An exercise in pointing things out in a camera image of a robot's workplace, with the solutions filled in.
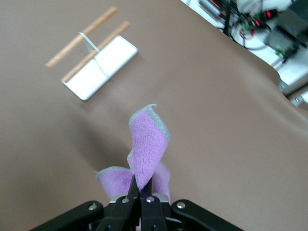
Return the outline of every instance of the brown table surface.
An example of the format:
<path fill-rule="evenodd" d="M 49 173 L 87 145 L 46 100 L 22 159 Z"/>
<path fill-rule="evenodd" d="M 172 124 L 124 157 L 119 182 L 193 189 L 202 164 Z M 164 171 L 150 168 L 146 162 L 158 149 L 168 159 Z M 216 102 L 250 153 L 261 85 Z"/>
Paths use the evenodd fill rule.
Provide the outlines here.
<path fill-rule="evenodd" d="M 44 64 L 110 6 L 139 53 L 87 102 L 60 79 L 83 46 Z M 94 171 L 127 167 L 130 116 L 150 103 L 172 139 L 172 201 L 186 198 L 247 231 L 308 230 L 308 114 L 278 74 L 179 0 L 2 0 L 0 230 L 33 228 L 87 200 Z"/>

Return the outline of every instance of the white rectangular tray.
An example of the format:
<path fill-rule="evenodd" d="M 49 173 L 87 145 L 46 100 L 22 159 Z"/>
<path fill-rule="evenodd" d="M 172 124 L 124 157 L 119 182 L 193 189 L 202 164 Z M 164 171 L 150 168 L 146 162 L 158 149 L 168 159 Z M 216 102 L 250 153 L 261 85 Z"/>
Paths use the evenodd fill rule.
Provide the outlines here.
<path fill-rule="evenodd" d="M 137 53 L 134 45 L 117 36 L 67 83 L 62 82 L 80 99 L 88 100 Z"/>

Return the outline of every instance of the wooden dowel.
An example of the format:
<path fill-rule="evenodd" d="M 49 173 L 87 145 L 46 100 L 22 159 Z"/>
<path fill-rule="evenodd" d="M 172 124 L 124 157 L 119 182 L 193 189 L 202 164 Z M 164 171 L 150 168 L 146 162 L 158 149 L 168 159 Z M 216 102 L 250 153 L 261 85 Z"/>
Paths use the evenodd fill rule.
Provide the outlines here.
<path fill-rule="evenodd" d="M 103 13 L 99 18 L 97 18 L 93 23 L 91 23 L 86 29 L 82 31 L 86 36 L 90 35 L 94 30 L 101 26 L 104 22 L 110 19 L 116 12 L 117 7 L 109 8 L 105 13 Z M 65 56 L 67 56 L 80 42 L 82 42 L 83 37 L 79 34 L 70 43 L 68 43 L 59 53 L 57 53 L 52 59 L 50 59 L 45 65 L 49 68 L 54 67 L 60 62 Z"/>
<path fill-rule="evenodd" d="M 109 42 L 111 42 L 117 35 L 123 33 L 127 28 L 129 28 L 130 23 L 125 21 L 117 29 L 115 29 L 103 42 L 101 42 L 97 48 L 99 50 L 103 49 Z M 70 72 L 68 72 L 62 81 L 67 83 L 78 71 L 80 71 L 84 65 L 86 65 L 94 56 L 97 54 L 96 50 L 93 50 L 88 54 L 80 63 L 78 63 Z"/>

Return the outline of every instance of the purple cloth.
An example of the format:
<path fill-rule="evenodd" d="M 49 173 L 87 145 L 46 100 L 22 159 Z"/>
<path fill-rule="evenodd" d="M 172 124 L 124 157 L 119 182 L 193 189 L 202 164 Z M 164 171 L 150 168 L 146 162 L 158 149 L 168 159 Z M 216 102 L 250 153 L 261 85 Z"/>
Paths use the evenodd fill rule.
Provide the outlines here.
<path fill-rule="evenodd" d="M 133 149 L 128 155 L 130 169 L 109 167 L 97 173 L 96 178 L 101 181 L 109 198 L 128 193 L 132 175 L 135 175 L 140 190 L 153 177 L 153 192 L 170 198 L 168 183 L 171 174 L 160 162 L 170 141 L 170 133 L 153 106 L 151 104 L 142 108 L 130 118 L 133 143 Z"/>

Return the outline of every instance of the black wire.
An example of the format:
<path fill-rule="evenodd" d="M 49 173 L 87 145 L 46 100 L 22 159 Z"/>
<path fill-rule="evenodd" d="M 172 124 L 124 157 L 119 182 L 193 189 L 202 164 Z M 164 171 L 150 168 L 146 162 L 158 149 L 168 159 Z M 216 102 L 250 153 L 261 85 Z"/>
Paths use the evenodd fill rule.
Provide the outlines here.
<path fill-rule="evenodd" d="M 260 47 L 251 47 L 251 48 L 250 48 L 250 47 L 246 47 L 246 46 L 245 46 L 245 39 L 243 39 L 243 45 L 242 45 L 242 44 L 240 44 L 238 41 L 236 41 L 232 35 L 230 35 L 230 38 L 231 38 L 234 42 L 236 42 L 237 44 L 239 44 L 239 45 L 241 45 L 242 47 L 244 47 L 244 48 L 246 48 L 246 49 L 248 49 L 248 50 L 251 50 L 251 51 L 258 51 L 258 50 L 262 50 L 262 49 L 264 49 L 264 48 L 267 48 L 267 45 L 263 45 L 263 46 L 260 46 Z"/>

